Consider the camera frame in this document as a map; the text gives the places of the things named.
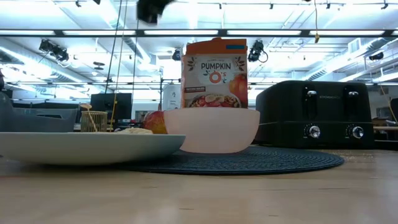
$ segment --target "cereal bowl image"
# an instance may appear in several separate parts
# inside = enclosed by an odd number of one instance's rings
[[[222,95],[209,93],[199,95],[189,103],[188,107],[225,107],[225,108],[240,108],[241,102],[238,97],[234,95]]]

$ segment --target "pumpkin o's box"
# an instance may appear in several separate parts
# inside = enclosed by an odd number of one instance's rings
[[[246,39],[215,38],[187,45],[182,103],[188,107],[248,107]]]

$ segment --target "black toaster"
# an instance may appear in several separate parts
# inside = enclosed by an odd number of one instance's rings
[[[373,124],[363,83],[285,81],[256,98],[255,140],[279,147],[372,148]]]

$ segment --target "desk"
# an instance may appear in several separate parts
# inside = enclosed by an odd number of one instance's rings
[[[0,159],[0,223],[398,223],[398,152],[254,176],[148,174]]]

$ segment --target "dark woven placemat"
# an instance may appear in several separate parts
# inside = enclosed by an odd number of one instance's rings
[[[157,161],[128,162],[122,169],[165,174],[258,175],[307,172],[344,163],[340,156],[303,149],[251,146],[231,154],[178,151]]]

